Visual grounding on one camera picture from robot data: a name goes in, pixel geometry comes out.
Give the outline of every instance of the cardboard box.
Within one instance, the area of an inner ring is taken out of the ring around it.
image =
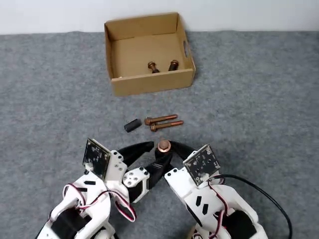
[[[111,20],[104,24],[106,64],[117,96],[188,87],[195,65],[177,12]],[[176,71],[168,71],[178,60]],[[152,74],[154,61],[160,73]]]

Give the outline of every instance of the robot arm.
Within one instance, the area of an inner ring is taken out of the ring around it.
[[[127,172],[128,166],[153,147],[150,141],[109,151],[88,139],[84,175],[64,187],[62,202],[52,210],[36,239],[116,239],[108,222],[111,196],[119,212],[134,222],[136,214],[130,202],[138,202],[172,168],[171,154],[155,151],[155,162]]]
[[[209,145],[192,152],[165,179],[197,221],[194,239],[267,239],[257,213],[231,187],[212,179],[220,168]]]

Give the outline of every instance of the bolt head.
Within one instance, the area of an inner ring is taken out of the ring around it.
[[[150,62],[148,63],[148,68],[151,68],[152,65],[155,66],[155,62],[154,62],[154,61],[150,61]]]
[[[144,120],[145,125],[150,125],[151,124],[150,119],[151,118],[149,118],[149,117],[145,118],[145,120]]]
[[[150,125],[150,129],[151,129],[152,132],[156,132],[156,130],[157,130],[157,129],[156,129],[156,125],[155,125],[154,123],[151,124],[151,125]]]
[[[178,61],[177,60],[172,60],[170,63],[178,65]]]

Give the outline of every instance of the gray carpet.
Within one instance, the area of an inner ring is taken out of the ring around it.
[[[278,200],[294,238],[318,238],[319,33],[188,36],[197,66],[190,88],[122,98],[106,76],[103,33],[0,36],[1,238],[36,236],[63,186],[81,176],[87,137],[109,149],[161,137],[195,148],[210,143],[221,172],[244,176]],[[135,118],[171,113],[185,124],[157,133],[123,129]],[[269,238],[287,238],[273,204],[227,183],[258,212]],[[120,238],[183,239],[195,223],[164,180],[134,206],[134,224],[112,211]]]

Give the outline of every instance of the screw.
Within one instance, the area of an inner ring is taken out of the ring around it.
[[[177,116],[178,115],[162,116],[162,117],[157,117],[157,118],[146,117],[146,119],[144,120],[144,123],[145,123],[145,125],[150,125],[152,123],[161,122],[161,121],[165,121],[165,120],[173,120],[173,119],[177,118]]]
[[[162,153],[166,153],[170,150],[171,144],[168,140],[161,140],[158,143],[158,150]]]
[[[150,61],[148,63],[148,68],[150,68],[152,70],[152,74],[153,73],[158,73],[160,72],[156,67],[155,67],[155,62],[154,61]]]
[[[168,71],[176,71],[177,68],[178,68],[178,61],[177,60],[172,60],[170,62],[170,66],[169,66]]]
[[[161,123],[161,124],[151,124],[150,129],[152,132],[156,132],[158,129],[160,128],[168,128],[168,127],[173,127],[173,126],[178,126],[183,124],[184,121],[179,120],[179,121],[175,121],[175,122],[170,122],[170,123]]]

